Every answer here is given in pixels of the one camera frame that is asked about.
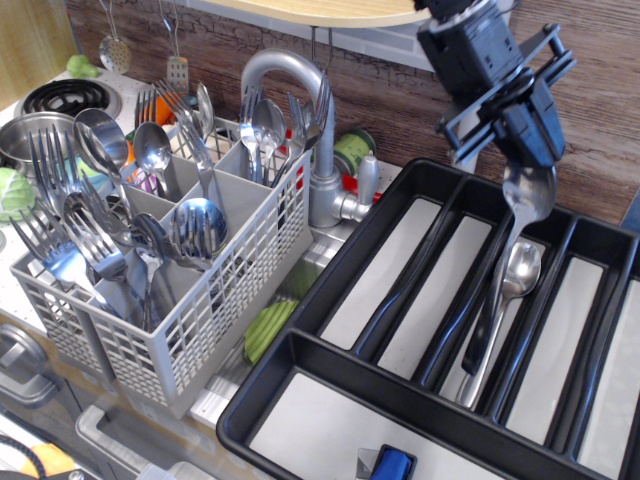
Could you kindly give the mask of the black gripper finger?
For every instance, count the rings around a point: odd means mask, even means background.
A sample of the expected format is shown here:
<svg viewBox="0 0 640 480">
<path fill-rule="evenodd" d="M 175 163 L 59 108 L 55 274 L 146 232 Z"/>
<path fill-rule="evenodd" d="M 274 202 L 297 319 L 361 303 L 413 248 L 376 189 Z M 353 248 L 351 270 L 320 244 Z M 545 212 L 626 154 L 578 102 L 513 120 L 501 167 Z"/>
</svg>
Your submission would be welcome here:
<svg viewBox="0 0 640 480">
<path fill-rule="evenodd" d="M 506 107 L 494 124 L 495 143 L 505 157 L 528 168 L 542 168 L 539 155 L 539 137 L 531 116 L 523 105 Z"/>
<path fill-rule="evenodd" d="M 535 112 L 537 128 L 542 141 L 538 165 L 553 167 L 564 155 L 566 142 L 558 110 L 548 84 L 543 79 L 534 82 L 530 102 Z"/>
</svg>

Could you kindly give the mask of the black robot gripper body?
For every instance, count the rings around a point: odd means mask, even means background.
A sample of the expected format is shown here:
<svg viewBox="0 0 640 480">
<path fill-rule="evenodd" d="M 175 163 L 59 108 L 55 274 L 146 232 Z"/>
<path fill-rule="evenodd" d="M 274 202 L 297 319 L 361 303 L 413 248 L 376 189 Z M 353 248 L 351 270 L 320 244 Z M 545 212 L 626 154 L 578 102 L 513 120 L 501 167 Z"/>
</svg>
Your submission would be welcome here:
<svg viewBox="0 0 640 480">
<path fill-rule="evenodd" d="M 518 43 L 494 1 L 417 1 L 414 7 L 431 14 L 417 39 L 452 99 L 437 126 L 451 148 L 480 150 L 495 143 L 499 114 L 516 104 L 531 116 L 541 147 L 530 102 L 534 82 L 543 79 L 551 88 L 576 63 L 559 26 L 547 24 Z M 459 123 L 474 110 L 478 125 L 459 137 Z"/>
</svg>

